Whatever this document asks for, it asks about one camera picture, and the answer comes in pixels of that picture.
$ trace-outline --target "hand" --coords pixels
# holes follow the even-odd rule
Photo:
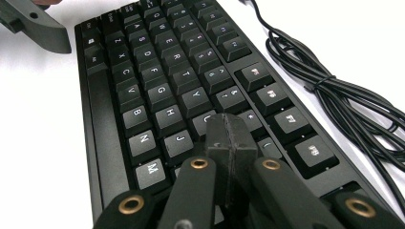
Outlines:
[[[32,0],[36,5],[56,5],[62,0]]]

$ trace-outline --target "black keyboard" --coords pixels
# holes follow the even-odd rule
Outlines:
[[[94,220],[127,190],[169,189],[218,113],[241,117],[260,154],[317,197],[350,191],[390,209],[217,2],[141,0],[75,38]]]

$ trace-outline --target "black keycap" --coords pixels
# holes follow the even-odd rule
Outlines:
[[[134,109],[144,103],[138,85],[132,85],[118,92],[119,111],[121,113]]]
[[[194,15],[196,15],[197,18],[200,18],[204,14],[212,12],[213,10],[215,10],[215,7],[212,6],[212,3],[209,1],[201,1],[195,3],[193,5],[193,8],[191,9],[191,11],[194,13]]]
[[[168,166],[181,164],[191,156],[194,144],[188,131],[171,135],[163,141],[164,157]]]
[[[98,71],[106,70],[107,64],[104,57],[104,52],[98,51],[86,57],[87,74],[93,74]]]
[[[201,32],[187,37],[181,42],[181,45],[187,56],[193,56],[197,52],[202,52],[210,48]]]
[[[251,94],[251,98],[264,116],[277,113],[291,103],[286,93],[277,83],[270,84]]]
[[[215,115],[216,112],[211,110],[207,113],[201,114],[193,118],[190,122],[190,129],[193,135],[193,139],[196,141],[204,141],[206,135],[206,122],[208,118],[212,115]]]
[[[248,108],[248,103],[237,86],[216,94],[213,102],[218,113],[236,114]]]
[[[175,95],[184,94],[201,86],[199,78],[191,67],[174,73],[169,80]]]
[[[148,105],[152,113],[176,103],[176,99],[167,83],[148,90]]]
[[[252,134],[253,138],[258,138],[266,133],[266,129],[259,120],[259,117],[252,110],[238,114],[238,117],[244,120],[246,127]]]
[[[143,106],[139,106],[122,114],[125,126],[125,136],[130,137],[146,131],[152,127],[148,114]]]
[[[140,12],[143,17],[148,16],[156,11],[159,11],[158,1],[156,0],[139,0]]]
[[[196,70],[196,73],[201,74],[217,68],[221,65],[221,61],[212,48],[209,48],[194,54],[191,58],[191,64],[193,65],[194,70]]]
[[[233,79],[224,66],[206,72],[202,84],[209,95],[218,93],[234,85]]]
[[[212,28],[212,30],[208,32],[208,35],[211,38],[212,42],[214,42],[214,44],[218,46],[227,40],[237,37],[238,33],[236,33],[233,30],[233,27],[226,22],[221,24],[220,26]]]
[[[106,42],[124,35],[115,10],[101,15],[101,27]]]
[[[231,62],[251,54],[247,44],[239,36],[223,42],[222,45],[218,47],[218,50],[226,62]]]
[[[119,11],[121,12],[122,22],[125,26],[140,20],[138,8],[134,3],[121,7]]]
[[[177,73],[190,66],[188,58],[182,50],[172,52],[171,54],[165,56],[162,60],[162,65],[168,75]]]
[[[137,178],[138,188],[151,194],[160,192],[170,186],[170,181],[159,158],[136,168],[135,177]]]
[[[256,63],[240,71],[235,72],[242,86],[249,93],[263,88],[274,80],[262,63]]]
[[[282,144],[290,143],[311,132],[312,127],[296,108],[292,107],[266,119],[271,130]]]
[[[281,159],[283,155],[280,153],[280,150],[277,148],[274,141],[268,136],[265,139],[257,142],[259,150],[262,152],[263,156],[272,157]]]
[[[186,127],[178,105],[156,112],[154,115],[154,121],[158,138],[172,135]]]
[[[137,166],[160,155],[160,150],[150,130],[129,138],[128,145],[131,151],[133,166]]]
[[[332,150],[319,135],[289,148],[288,154],[298,160],[298,169],[305,178],[320,174],[338,163]]]
[[[158,87],[158,85],[167,83],[161,65],[154,66],[140,73],[140,82],[145,91]]]
[[[226,22],[219,10],[213,10],[209,13],[206,13],[199,20],[202,27],[206,31],[209,31],[212,28],[220,26],[221,24]]]
[[[191,118],[212,109],[211,102],[202,87],[182,94],[179,104],[185,118]]]

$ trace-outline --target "white table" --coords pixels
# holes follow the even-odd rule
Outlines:
[[[68,29],[72,54],[46,52],[23,33],[14,35],[0,28],[0,228],[93,226],[74,25],[130,2],[64,0],[51,7],[48,14]],[[219,2],[273,63],[265,50],[266,33],[253,8],[238,0]],[[401,1],[257,2],[270,25],[310,47],[338,78],[371,89],[405,111]],[[279,73],[399,211],[373,166],[319,112],[314,96]],[[392,167],[389,171],[405,194],[405,176]]]

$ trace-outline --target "black mechanical arm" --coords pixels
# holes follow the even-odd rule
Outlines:
[[[43,49],[71,53],[66,28],[31,0],[0,0],[0,22],[13,33],[22,31]]]
[[[225,209],[226,228],[404,228],[362,195],[340,193],[320,200],[283,160],[258,158],[244,121],[231,114],[210,117],[204,154],[182,164],[171,190],[153,197],[142,190],[123,193],[94,228],[214,228],[214,205]]]

